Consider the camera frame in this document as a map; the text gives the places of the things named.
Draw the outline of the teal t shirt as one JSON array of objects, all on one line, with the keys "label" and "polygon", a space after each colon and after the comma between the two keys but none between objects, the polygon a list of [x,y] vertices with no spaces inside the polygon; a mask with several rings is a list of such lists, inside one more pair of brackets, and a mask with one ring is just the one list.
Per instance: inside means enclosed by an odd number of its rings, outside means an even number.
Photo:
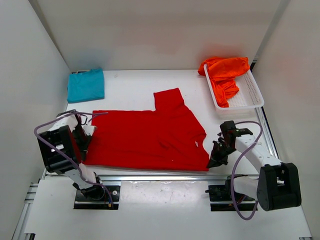
[{"label": "teal t shirt", "polygon": [[69,75],[67,84],[67,102],[69,104],[104,98],[105,79],[101,68]]}]

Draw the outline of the red t shirt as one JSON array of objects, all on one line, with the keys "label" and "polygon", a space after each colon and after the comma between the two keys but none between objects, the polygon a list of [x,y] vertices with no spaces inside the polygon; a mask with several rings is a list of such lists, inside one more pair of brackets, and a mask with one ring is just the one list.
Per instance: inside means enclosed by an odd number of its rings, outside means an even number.
[{"label": "red t shirt", "polygon": [[209,170],[207,136],[179,88],[155,92],[154,110],[95,110],[84,164],[127,169]]}]

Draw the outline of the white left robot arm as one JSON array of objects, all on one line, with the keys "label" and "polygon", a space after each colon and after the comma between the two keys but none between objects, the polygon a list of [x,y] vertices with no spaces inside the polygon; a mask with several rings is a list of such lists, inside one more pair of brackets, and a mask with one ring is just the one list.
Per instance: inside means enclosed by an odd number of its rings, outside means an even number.
[{"label": "white left robot arm", "polygon": [[49,173],[65,176],[85,198],[102,199],[107,191],[101,178],[84,165],[95,126],[82,123],[81,113],[75,109],[62,112],[55,120],[37,126],[37,138],[44,166]]}]

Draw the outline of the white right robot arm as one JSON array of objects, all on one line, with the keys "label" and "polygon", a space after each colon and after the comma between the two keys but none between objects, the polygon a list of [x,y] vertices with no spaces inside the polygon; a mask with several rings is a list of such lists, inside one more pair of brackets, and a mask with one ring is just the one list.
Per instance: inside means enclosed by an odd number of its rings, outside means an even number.
[{"label": "white right robot arm", "polygon": [[[234,209],[239,212],[236,195],[254,199],[255,206],[264,211],[299,207],[302,204],[299,172],[292,162],[285,163],[271,155],[259,144],[259,137],[248,128],[238,128],[232,121],[220,125],[218,140],[213,148],[207,167],[217,168],[228,164],[229,155],[239,152],[231,175],[225,181]],[[254,179],[245,174],[236,174],[242,158],[246,158],[258,172]]]}]

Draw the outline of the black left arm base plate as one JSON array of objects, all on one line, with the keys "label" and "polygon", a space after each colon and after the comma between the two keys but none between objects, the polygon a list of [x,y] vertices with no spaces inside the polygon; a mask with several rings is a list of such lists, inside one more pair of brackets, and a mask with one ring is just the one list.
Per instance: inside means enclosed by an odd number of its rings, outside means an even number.
[{"label": "black left arm base plate", "polygon": [[75,210],[118,210],[121,195],[120,185],[105,185],[110,196],[103,187],[93,186],[88,190],[76,190],[73,208]]}]

